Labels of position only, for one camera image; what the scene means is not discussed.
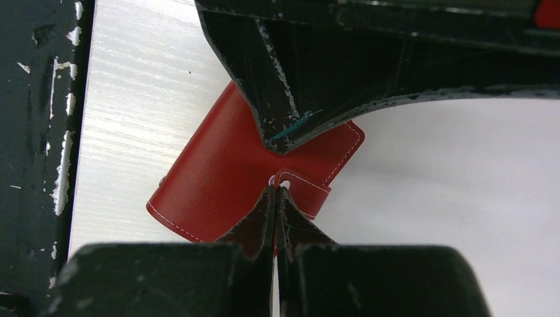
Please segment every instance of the black panel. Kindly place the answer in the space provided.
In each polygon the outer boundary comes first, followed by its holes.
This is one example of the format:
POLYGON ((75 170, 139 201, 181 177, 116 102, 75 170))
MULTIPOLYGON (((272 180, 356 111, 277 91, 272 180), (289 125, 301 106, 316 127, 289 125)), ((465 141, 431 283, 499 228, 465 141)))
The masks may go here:
POLYGON ((67 257, 93 5, 0 3, 0 292, 22 299, 18 316, 43 307, 67 257))
POLYGON ((560 32, 535 2, 197 0, 208 41, 286 153, 366 112, 457 98, 559 98, 560 32))
POLYGON ((298 316, 490 316, 457 251, 414 246, 305 246, 298 316))
POLYGON ((226 316, 239 248, 86 246, 64 267, 46 316, 226 316))

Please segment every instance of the wallet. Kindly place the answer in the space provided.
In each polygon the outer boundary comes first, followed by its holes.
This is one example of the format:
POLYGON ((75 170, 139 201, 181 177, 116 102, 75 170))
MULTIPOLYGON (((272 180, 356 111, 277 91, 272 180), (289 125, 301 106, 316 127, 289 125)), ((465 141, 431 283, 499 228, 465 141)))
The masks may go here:
POLYGON ((230 83, 146 208, 184 238, 211 242, 252 210, 263 188, 288 181, 295 204, 313 219, 364 138, 347 122, 287 154, 268 151, 249 105, 230 83))

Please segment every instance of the red leather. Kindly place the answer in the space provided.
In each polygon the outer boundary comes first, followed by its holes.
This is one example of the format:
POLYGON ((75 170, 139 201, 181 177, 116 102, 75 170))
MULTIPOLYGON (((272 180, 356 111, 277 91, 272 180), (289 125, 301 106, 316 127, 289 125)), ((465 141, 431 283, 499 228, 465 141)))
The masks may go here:
POLYGON ((348 122, 286 155, 272 153, 263 147, 251 110, 231 83, 146 208, 192 242, 214 241, 251 211, 278 173, 279 180, 293 182, 290 192, 296 205, 314 217, 330 191, 328 185, 364 137, 348 122))
POLYGON ((540 28, 560 30, 560 0, 542 0, 535 11, 535 23, 540 28))

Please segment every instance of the chipped paint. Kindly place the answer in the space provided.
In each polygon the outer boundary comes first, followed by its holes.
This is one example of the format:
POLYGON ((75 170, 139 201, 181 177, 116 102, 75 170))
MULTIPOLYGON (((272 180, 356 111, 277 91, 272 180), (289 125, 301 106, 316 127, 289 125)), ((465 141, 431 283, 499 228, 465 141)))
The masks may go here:
POLYGON ((70 279, 78 273, 78 270, 78 260, 72 259, 68 261, 58 275, 58 285, 64 285, 70 282, 70 279))
POLYGON ((54 79, 56 78, 57 67, 58 67, 58 58, 55 57, 53 59, 53 73, 52 73, 52 78, 51 78, 52 81, 51 81, 51 99, 50 99, 50 102, 49 102, 49 113, 50 113, 49 120, 51 120, 52 117, 53 117, 52 102, 53 102, 53 97, 54 97, 54 79))
POLYGON ((471 99, 471 98, 489 98, 499 94, 499 98, 539 98, 539 99, 556 99, 558 96, 555 86, 550 89, 541 89, 539 85, 494 85, 485 87, 484 91, 477 92, 473 86, 462 86, 459 88, 441 88, 438 90, 426 90, 417 94, 403 94, 393 96, 381 100, 362 104, 356 107, 353 117, 374 110, 388 107, 401 106, 403 104, 413 104, 438 100, 455 100, 455 99, 471 99))
POLYGON ((76 96, 72 92, 70 92, 66 96, 66 114, 68 116, 72 116, 74 114, 74 107, 76 106, 76 96))
POLYGON ((303 117, 301 117, 298 121, 296 121, 293 125, 291 125, 288 128, 285 128, 282 132, 278 133, 277 135, 271 137, 270 139, 268 139, 268 141, 276 141, 282 137, 287 136, 289 133, 293 132, 295 129, 297 129, 298 127, 300 127, 302 124, 305 123, 305 121, 307 121, 307 119, 311 118, 311 116, 313 116, 314 114, 317 114, 318 112, 321 112, 323 110, 319 110, 317 112, 313 112, 313 113, 306 113, 305 115, 303 115, 303 117))
POLYGON ((76 64, 72 64, 69 61, 67 61, 65 63, 62 63, 62 64, 59 64, 56 59, 55 59, 55 62, 56 62, 55 70, 56 69, 65 69, 65 68, 70 67, 70 77, 72 77, 73 81, 76 80, 76 75, 78 75, 78 66, 76 64))
MULTIPOLYGON (((339 5, 346 5, 348 3, 356 3, 356 0, 354 1, 349 1, 349 0, 338 0, 337 3, 339 5)), ((381 5, 381 6, 386 6, 387 3, 383 2, 383 1, 361 1, 361 3, 366 3, 368 5, 381 5)))
POLYGON ((276 69, 276 72, 278 74, 278 79, 280 79, 280 81, 284 85, 284 93, 286 94, 286 97, 288 98, 288 103, 290 104, 290 108, 292 109, 291 117, 294 118, 294 119, 299 119, 300 115, 299 115, 299 112, 297 111, 297 107, 296 107, 296 103, 295 103, 295 100, 294 100, 294 96, 292 94, 292 90, 290 89, 290 85, 288 85, 288 80, 286 79, 286 74, 284 73, 284 70, 282 69, 282 66, 280 65, 280 61, 276 57, 276 53, 274 52, 272 44, 270 43, 270 40, 269 40, 270 36, 266 32, 266 28, 265 28, 264 24, 262 24, 260 20, 256 20, 256 22, 257 22, 257 25, 258 25, 259 33, 261 34, 261 37, 262 37, 263 42, 265 44, 266 50, 268 51, 268 56, 270 57, 270 59, 272 59, 272 64, 274 64, 274 68, 276 69))
POLYGON ((82 18, 82 14, 84 13, 84 6, 80 1, 74 2, 74 7, 76 7, 76 20, 80 20, 82 18))
POLYGON ((80 34, 82 34, 82 28, 79 26, 76 26, 74 28, 74 30, 68 32, 68 34, 66 34, 66 38, 68 40, 70 40, 70 42, 72 42, 72 45, 74 46, 78 46, 80 45, 80 34))
POLYGON ((49 278, 49 289, 52 289, 54 287, 54 285, 56 284, 56 277, 50 277, 49 278))
POLYGON ((465 9, 465 8, 445 8, 446 12, 451 13, 459 13, 463 15, 482 15, 484 14, 483 10, 473 10, 473 9, 465 9))
POLYGON ((58 305, 60 305, 61 303, 62 303, 62 297, 60 295, 56 296, 51 302, 49 309, 47 309, 47 313, 54 314, 58 309, 58 305))
POLYGON ((56 242, 54 242, 53 244, 53 252, 51 252, 51 258, 53 258, 53 260, 56 260, 56 242))
POLYGON ((31 68, 29 68, 29 66, 23 65, 23 64, 20 63, 20 62, 18 62, 17 64, 18 64, 19 67, 21 67, 21 69, 23 69, 26 73, 31 74, 31 68))
POLYGON ((70 167, 70 150, 72 149, 73 132, 66 131, 62 141, 62 151, 60 152, 60 165, 56 168, 58 178, 54 182, 54 190, 51 194, 54 202, 54 213, 57 216, 62 214, 66 201, 68 200, 68 168, 70 167))

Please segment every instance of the white table surface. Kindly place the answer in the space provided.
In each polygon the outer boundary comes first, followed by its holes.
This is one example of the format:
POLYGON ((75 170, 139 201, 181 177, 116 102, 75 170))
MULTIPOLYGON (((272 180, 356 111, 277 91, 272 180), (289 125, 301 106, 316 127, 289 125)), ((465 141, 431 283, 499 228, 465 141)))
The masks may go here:
MULTIPOLYGON (((185 242, 144 205, 228 82, 192 0, 97 1, 71 254, 185 242)), ((453 246, 496 316, 560 316, 560 102, 432 102, 355 121, 366 141, 320 228, 340 243, 453 246)))

